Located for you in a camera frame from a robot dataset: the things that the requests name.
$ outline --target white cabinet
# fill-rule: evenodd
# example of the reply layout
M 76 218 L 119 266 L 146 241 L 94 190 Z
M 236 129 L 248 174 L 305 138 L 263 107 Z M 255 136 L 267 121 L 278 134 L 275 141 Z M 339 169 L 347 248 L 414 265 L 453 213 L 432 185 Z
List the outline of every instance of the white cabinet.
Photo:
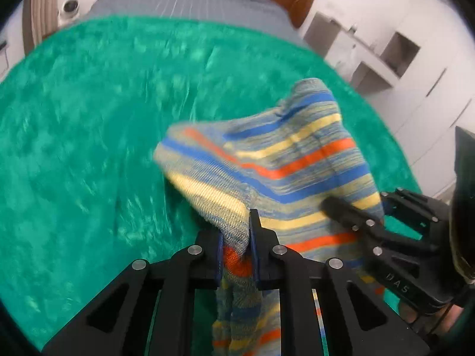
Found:
M 395 135 L 424 194 L 434 196 L 455 180 L 455 124 L 475 128 L 475 43 L 440 0 L 411 0 L 396 30 L 420 50 L 392 90 L 365 98 Z
M 340 30 L 325 56 L 325 61 L 332 68 L 337 68 L 341 63 L 347 63 L 356 43 L 354 38 L 348 36 L 344 30 Z

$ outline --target striped fabric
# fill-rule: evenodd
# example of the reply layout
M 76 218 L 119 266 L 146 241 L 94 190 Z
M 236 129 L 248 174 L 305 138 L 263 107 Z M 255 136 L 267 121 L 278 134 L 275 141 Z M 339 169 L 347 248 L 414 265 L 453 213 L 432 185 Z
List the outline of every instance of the striped fabric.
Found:
M 278 292 L 259 292 L 250 278 L 250 208 L 282 244 L 313 260 L 338 256 L 358 271 L 355 235 L 328 220 L 319 205 L 332 194 L 383 216 L 369 167 L 318 79 L 296 83 L 288 99 L 259 115 L 172 126 L 154 158 L 224 235 L 226 269 L 213 326 L 217 355 L 280 354 Z

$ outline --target green fleece blanket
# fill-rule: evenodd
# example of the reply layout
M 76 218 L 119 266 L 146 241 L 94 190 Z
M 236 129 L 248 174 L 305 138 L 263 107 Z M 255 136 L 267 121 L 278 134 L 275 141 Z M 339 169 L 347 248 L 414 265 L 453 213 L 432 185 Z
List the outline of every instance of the green fleece blanket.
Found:
M 0 85 L 0 298 L 42 347 L 136 258 L 198 230 L 152 153 L 177 121 L 259 113 L 300 79 L 332 90 L 380 190 L 418 190 L 371 107 L 312 52 L 215 23 L 111 17 L 47 39 Z M 209 354 L 213 295 L 196 304 Z

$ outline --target screw head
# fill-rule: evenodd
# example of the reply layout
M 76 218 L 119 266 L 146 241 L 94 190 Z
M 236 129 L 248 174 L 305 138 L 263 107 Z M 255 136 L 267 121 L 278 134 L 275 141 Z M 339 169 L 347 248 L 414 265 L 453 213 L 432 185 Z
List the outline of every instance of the screw head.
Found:
M 381 249 L 379 246 L 375 246 L 373 248 L 373 254 L 375 256 L 380 256 L 381 254 L 383 254 L 383 249 Z
M 276 245 L 272 248 L 272 251 L 275 253 L 275 254 L 279 254 L 279 255 L 282 255 L 282 254 L 286 254 L 287 253 L 287 248 L 283 245 Z
M 343 267 L 343 261 L 339 258 L 332 258 L 328 261 L 328 265 L 334 269 L 341 269 Z
M 203 248 L 199 245 L 192 245 L 188 248 L 188 253 L 194 256 L 196 256 L 197 254 L 200 254 L 202 251 L 203 251 Z
M 132 263 L 132 269 L 134 269 L 135 271 L 141 271 L 146 266 L 147 266 L 147 263 L 145 262 L 145 260 L 135 260 Z

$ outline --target green fabric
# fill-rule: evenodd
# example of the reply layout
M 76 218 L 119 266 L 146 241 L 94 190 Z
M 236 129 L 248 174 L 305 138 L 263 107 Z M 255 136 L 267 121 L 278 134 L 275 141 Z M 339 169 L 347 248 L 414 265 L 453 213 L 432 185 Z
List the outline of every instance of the green fabric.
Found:
M 34 344 L 132 260 L 194 241 L 190 206 L 152 161 L 168 126 L 256 114 L 306 77 L 332 90 L 378 188 L 418 190 L 371 107 L 321 58 L 265 34 L 111 17 L 60 31 L 15 67 L 0 86 L 0 298 Z M 214 319 L 203 301 L 196 354 Z

